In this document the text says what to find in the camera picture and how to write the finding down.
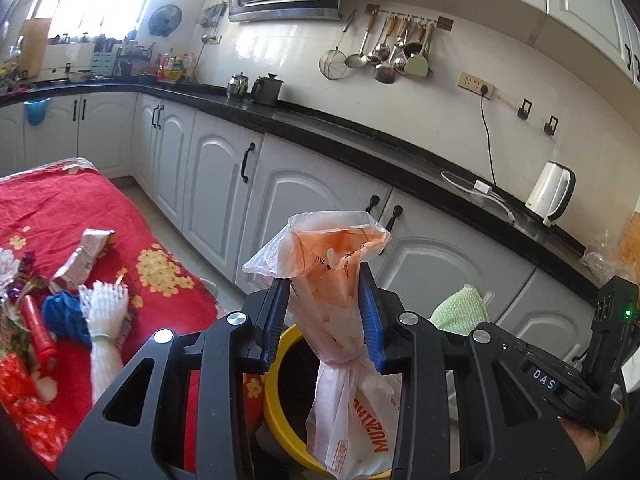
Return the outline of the person's right hand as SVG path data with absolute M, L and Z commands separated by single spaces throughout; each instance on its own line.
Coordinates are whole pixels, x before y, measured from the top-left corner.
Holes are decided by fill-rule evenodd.
M 600 452 L 601 443 L 598 434 L 589 428 L 580 426 L 577 422 L 563 417 L 559 417 L 558 422 L 570 436 L 570 440 L 578 449 L 585 465 L 589 466 Z

